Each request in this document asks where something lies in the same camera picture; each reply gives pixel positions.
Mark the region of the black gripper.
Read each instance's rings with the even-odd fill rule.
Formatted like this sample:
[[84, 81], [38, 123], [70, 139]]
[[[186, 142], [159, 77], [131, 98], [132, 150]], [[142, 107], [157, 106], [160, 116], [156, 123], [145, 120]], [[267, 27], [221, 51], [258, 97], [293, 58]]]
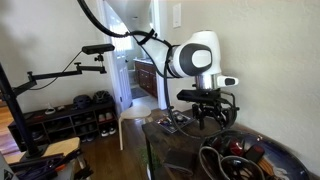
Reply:
[[228, 100], [218, 99], [213, 103], [195, 103], [192, 105], [193, 118], [199, 122], [200, 130], [204, 129], [204, 119], [213, 118], [221, 129], [231, 127], [236, 118], [239, 108], [235, 103]]

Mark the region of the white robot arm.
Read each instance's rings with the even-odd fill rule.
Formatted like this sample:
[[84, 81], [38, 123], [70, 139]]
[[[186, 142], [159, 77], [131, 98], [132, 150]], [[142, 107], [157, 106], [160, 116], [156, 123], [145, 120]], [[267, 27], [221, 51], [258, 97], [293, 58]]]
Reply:
[[215, 119], [225, 129], [233, 125], [238, 108], [221, 97], [222, 88], [235, 86], [239, 80], [221, 72], [220, 46], [215, 32], [198, 31], [180, 45], [171, 45], [156, 37], [149, 25], [150, 0], [108, 0], [123, 21], [128, 34], [152, 59], [163, 77], [193, 77], [195, 88], [182, 90], [177, 98], [193, 104], [198, 121]]

